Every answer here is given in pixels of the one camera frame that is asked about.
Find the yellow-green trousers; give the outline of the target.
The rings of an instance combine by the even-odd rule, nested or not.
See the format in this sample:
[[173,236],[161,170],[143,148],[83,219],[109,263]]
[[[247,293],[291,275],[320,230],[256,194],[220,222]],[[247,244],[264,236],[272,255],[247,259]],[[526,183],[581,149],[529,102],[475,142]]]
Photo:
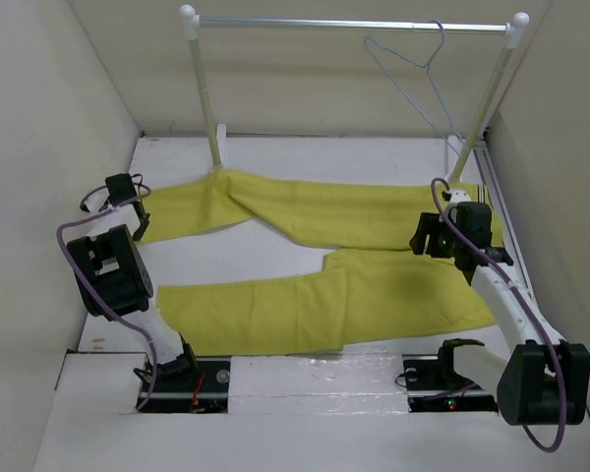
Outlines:
[[200,356],[268,356],[439,335],[493,325],[487,304],[445,259],[412,253],[428,186],[271,179],[221,169],[154,190],[148,243],[259,219],[292,242],[325,249],[305,275],[203,285],[162,285],[164,321]]

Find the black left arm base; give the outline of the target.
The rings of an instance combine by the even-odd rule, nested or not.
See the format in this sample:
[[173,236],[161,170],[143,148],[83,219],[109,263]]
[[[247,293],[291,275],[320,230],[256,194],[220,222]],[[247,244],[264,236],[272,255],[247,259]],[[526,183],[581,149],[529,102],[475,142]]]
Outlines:
[[136,407],[141,413],[153,414],[218,414],[228,410],[229,383],[231,379],[230,357],[200,357],[198,368],[172,374],[159,366],[152,393],[150,385],[151,364],[135,368],[134,374],[141,382]]

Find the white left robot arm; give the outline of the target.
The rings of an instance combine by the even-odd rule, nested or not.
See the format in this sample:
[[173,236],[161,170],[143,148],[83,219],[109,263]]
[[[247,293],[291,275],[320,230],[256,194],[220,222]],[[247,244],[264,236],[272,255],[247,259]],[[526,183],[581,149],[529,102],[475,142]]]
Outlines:
[[137,374],[146,381],[155,377],[160,389],[185,390],[199,380],[199,363],[154,306],[154,288],[137,247],[149,226],[143,203],[149,193],[138,175],[109,176],[80,203],[94,228],[67,242],[64,231],[78,226],[67,223],[57,230],[57,239],[88,313],[128,328],[145,343],[148,363]]

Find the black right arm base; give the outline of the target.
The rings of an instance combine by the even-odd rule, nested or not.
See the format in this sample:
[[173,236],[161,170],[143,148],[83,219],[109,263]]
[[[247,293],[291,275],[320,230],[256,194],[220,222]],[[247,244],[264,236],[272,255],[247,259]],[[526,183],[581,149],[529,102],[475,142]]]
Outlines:
[[445,340],[436,354],[403,354],[403,370],[395,383],[406,390],[410,413],[493,412],[495,398],[453,369],[453,354],[459,347],[484,347],[478,340]]

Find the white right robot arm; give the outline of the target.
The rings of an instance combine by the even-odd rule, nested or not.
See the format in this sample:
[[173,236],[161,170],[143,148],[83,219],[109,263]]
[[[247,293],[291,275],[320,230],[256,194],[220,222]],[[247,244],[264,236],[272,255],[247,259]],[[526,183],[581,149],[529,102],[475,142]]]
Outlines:
[[416,255],[451,259],[486,303],[510,350],[507,359],[478,340],[443,344],[435,375],[448,387],[468,380],[497,402],[512,426],[580,424],[590,353],[570,343],[540,312],[518,280],[507,250],[492,243],[492,210],[442,179],[432,183],[436,211],[421,214],[409,246]]

